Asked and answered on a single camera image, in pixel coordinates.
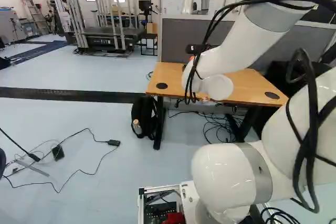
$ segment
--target black backpack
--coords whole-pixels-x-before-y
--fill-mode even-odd
[[[4,68],[8,68],[11,65],[10,62],[11,61],[9,59],[7,58],[3,59],[0,57],[0,70]]]
[[[131,127],[138,138],[147,136],[149,139],[154,140],[158,124],[156,107],[157,101],[153,97],[141,97],[133,103]],[[139,120],[141,133],[137,133],[134,129],[133,121],[135,119]]]

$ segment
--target cable on floor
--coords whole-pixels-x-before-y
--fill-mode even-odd
[[[84,131],[89,131],[89,133],[92,135],[92,138],[93,138],[93,140],[94,140],[95,142],[97,142],[97,143],[108,143],[108,141],[97,141],[96,138],[95,138],[95,135],[93,134],[93,132],[91,131],[91,129],[89,129],[89,128],[85,128],[85,129],[83,129],[83,130],[80,130],[80,131],[78,131],[78,132],[76,132],[76,133],[74,133],[74,134],[72,134],[72,135],[66,137],[66,138],[63,139],[61,142],[59,142],[59,141],[57,141],[57,140],[55,140],[55,139],[51,139],[51,140],[44,141],[44,142],[40,143],[39,145],[37,145],[36,147],[34,147],[33,149],[31,149],[31,150],[29,151],[29,153],[35,153],[35,152],[33,152],[34,150],[36,150],[36,149],[39,148],[40,146],[42,146],[42,145],[44,145],[44,144],[46,144],[46,143],[49,143],[49,142],[51,142],[51,141],[56,142],[57,145],[62,144],[62,143],[63,143],[64,141],[66,141],[67,139],[69,139],[69,138],[71,138],[71,137],[73,137],[73,136],[76,136],[76,135],[78,135],[78,134],[80,134],[80,133],[82,133],[82,132],[84,132]],[[51,153],[51,149],[50,149],[50,151],[49,151],[47,154],[44,154],[44,153],[43,153],[43,156],[42,156],[42,158],[41,158],[41,161],[42,161],[46,156],[48,156],[50,153]],[[21,158],[24,158],[25,156],[27,156],[27,154],[21,156],[21,155],[19,155],[19,154],[17,154],[17,153],[16,153],[15,155],[18,155],[18,156],[21,157]],[[34,165],[35,163],[36,163],[36,162],[33,161],[33,162],[31,162],[31,163],[29,164],[29,166],[30,166],[30,165]],[[15,171],[15,173],[11,173],[11,174],[9,174],[7,177],[10,177],[10,176],[12,176],[12,175],[14,175],[14,174],[17,174],[18,172],[21,172],[22,170],[24,170],[24,169],[26,169],[26,168],[27,168],[27,167],[23,167],[23,168],[21,168],[21,169],[18,169],[18,170]]]
[[[65,187],[65,185],[70,181],[70,179],[71,179],[73,176],[75,176],[76,173],[78,173],[78,172],[82,172],[82,173],[87,174],[87,175],[95,175],[95,174],[97,173],[99,167],[100,167],[100,164],[101,164],[102,160],[103,160],[108,154],[114,152],[117,148],[118,148],[118,146],[117,146],[116,148],[114,148],[113,150],[107,152],[106,154],[104,154],[104,155],[102,156],[102,158],[100,159],[99,164],[98,164],[98,166],[97,166],[97,168],[96,168],[96,170],[95,170],[94,173],[84,172],[84,171],[81,170],[81,169],[78,169],[77,171],[75,171],[74,173],[72,173],[72,174],[70,175],[70,177],[65,181],[65,183],[61,186],[61,188],[60,188],[59,191],[55,188],[55,185],[54,185],[52,182],[29,183],[29,184],[23,184],[23,185],[19,185],[19,186],[14,186],[13,183],[11,182],[11,180],[9,180],[9,178],[8,178],[7,176],[3,175],[3,177],[6,178],[6,179],[8,180],[8,182],[10,183],[10,186],[11,186],[13,189],[15,189],[15,188],[20,188],[20,187],[23,187],[23,186],[30,186],[30,185],[47,185],[47,184],[50,184],[50,185],[52,186],[52,188],[54,189],[54,191],[55,191],[57,194],[59,194],[59,193],[63,190],[63,188]]]
[[[207,120],[207,122],[203,125],[203,135],[205,140],[207,141],[207,143],[209,144],[213,144],[207,137],[207,133],[211,130],[216,130],[216,137],[218,139],[219,142],[221,143],[234,143],[236,141],[233,131],[231,129],[231,126],[227,120],[227,118],[223,115],[223,117],[217,117],[215,116],[214,113],[210,113],[210,114],[205,114],[205,113],[199,113],[198,111],[181,111],[181,112],[177,112],[173,115],[169,115],[169,110],[168,110],[168,118],[174,118],[177,115],[180,114],[185,114],[185,113],[195,113],[203,118],[205,118]],[[238,127],[240,127],[241,123],[243,122],[243,119],[240,118],[236,118],[234,117]],[[221,130],[226,131],[227,133],[229,133],[229,138],[225,138],[225,139],[221,139],[219,137],[219,132]]]
[[[146,79],[150,81],[151,78],[152,78],[152,74],[153,74],[153,71],[151,71],[148,74],[146,74]]]

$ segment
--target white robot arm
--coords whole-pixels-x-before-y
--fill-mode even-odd
[[[313,5],[298,1],[290,3],[296,6]],[[201,54],[197,73],[203,80],[195,74],[193,91],[207,92],[215,100],[226,98],[228,92],[220,89],[231,82],[222,77],[223,73],[250,66],[306,12],[270,3],[245,8],[225,41],[219,47]],[[192,64],[190,62],[184,71],[184,87]],[[335,80],[336,68],[316,78],[319,113],[323,113],[321,110],[331,103],[335,107]],[[293,188],[293,180],[296,179],[293,177],[293,169],[297,166],[296,159],[300,152],[298,135],[304,139],[311,129],[308,92],[305,86],[269,119],[262,131],[261,141],[207,145],[196,152],[192,161],[195,188],[200,202],[216,221],[237,223],[245,217],[252,204],[288,199],[297,194]],[[290,124],[288,114],[297,132]],[[336,110],[332,109],[326,119],[320,122],[316,149],[316,155],[328,159],[334,165],[335,122]],[[300,191],[304,191],[307,186],[307,177],[304,173],[300,174]],[[317,159],[313,165],[312,180],[316,185],[334,183],[336,168]]]
[[[296,6],[314,6],[309,2],[290,2]],[[247,6],[238,16],[224,42],[201,54],[198,75],[193,79],[193,91],[207,93],[214,100],[223,100],[232,92],[231,81],[223,73],[249,67],[309,10],[294,10],[271,3]],[[186,86],[193,63],[183,72],[182,86]]]

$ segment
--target black chair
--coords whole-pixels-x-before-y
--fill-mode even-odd
[[[0,179],[4,173],[6,167],[6,154],[3,149],[0,148]]]

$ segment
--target blue mat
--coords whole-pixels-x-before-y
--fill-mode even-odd
[[[61,41],[61,40],[54,40],[53,42],[42,42],[42,43],[37,42],[36,44],[46,44],[46,45],[9,57],[12,64],[17,65],[17,64],[23,63],[27,60],[34,59],[37,56],[44,55],[48,52],[54,51],[56,49],[59,49],[61,47],[65,47],[66,45],[68,45],[66,41]]]

